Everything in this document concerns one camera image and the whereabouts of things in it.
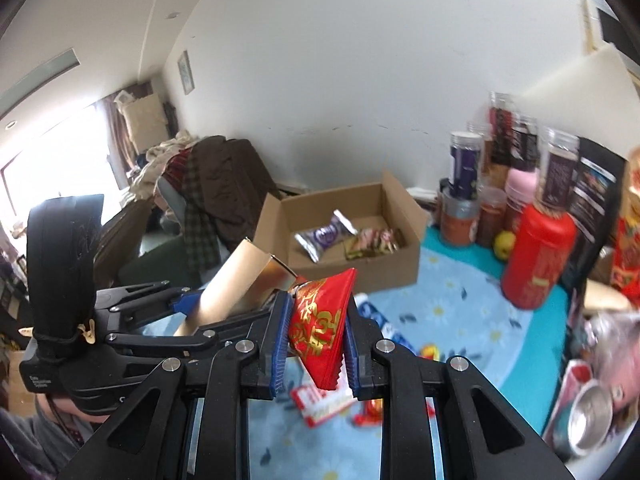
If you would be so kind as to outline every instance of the white paper sheet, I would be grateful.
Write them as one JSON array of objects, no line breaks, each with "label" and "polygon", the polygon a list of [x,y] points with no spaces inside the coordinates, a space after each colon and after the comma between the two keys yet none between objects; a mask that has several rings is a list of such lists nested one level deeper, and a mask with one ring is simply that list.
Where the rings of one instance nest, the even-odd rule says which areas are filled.
[{"label": "white paper sheet", "polygon": [[515,101],[540,125],[587,137],[621,156],[640,144],[640,98],[612,45],[571,63]]}]

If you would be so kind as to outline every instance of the purple and silver snack package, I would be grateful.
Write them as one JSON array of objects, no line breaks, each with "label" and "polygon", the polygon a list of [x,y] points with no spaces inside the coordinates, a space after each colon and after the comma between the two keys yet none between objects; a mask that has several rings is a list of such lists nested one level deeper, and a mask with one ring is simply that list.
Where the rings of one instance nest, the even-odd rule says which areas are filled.
[{"label": "purple and silver snack package", "polygon": [[344,238],[356,234],[358,230],[336,209],[329,225],[296,233],[296,240],[316,264],[325,250]]}]

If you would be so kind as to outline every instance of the red striped cloth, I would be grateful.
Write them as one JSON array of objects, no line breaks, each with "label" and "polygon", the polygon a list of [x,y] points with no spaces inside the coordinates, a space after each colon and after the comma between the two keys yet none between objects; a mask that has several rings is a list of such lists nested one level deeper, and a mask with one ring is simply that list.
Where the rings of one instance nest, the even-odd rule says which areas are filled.
[{"label": "red striped cloth", "polygon": [[178,192],[182,191],[182,181],[184,179],[184,165],[191,153],[191,148],[182,150],[177,155],[172,156],[164,168],[162,176]]}]

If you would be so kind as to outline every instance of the bright window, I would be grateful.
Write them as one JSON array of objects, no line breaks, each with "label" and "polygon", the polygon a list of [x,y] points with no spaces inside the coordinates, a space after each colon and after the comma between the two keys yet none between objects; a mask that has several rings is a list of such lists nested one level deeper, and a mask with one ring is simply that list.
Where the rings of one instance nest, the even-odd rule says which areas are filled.
[{"label": "bright window", "polygon": [[17,217],[48,198],[104,194],[102,222],[119,210],[120,191],[107,161],[106,125],[89,106],[35,139],[4,168]]}]

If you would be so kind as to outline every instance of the black pouch bag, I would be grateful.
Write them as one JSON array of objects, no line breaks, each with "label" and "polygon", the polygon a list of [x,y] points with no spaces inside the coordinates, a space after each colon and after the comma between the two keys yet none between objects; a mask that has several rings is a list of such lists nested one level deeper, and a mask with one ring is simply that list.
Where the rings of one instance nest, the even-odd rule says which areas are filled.
[{"label": "black pouch bag", "polygon": [[626,160],[592,140],[580,138],[579,160],[567,211],[578,235],[560,282],[572,290],[589,275],[618,218]]},{"label": "black pouch bag", "polygon": [[84,352],[78,328],[95,310],[94,256],[103,195],[52,198],[27,224],[27,279],[38,357],[52,364]]}]

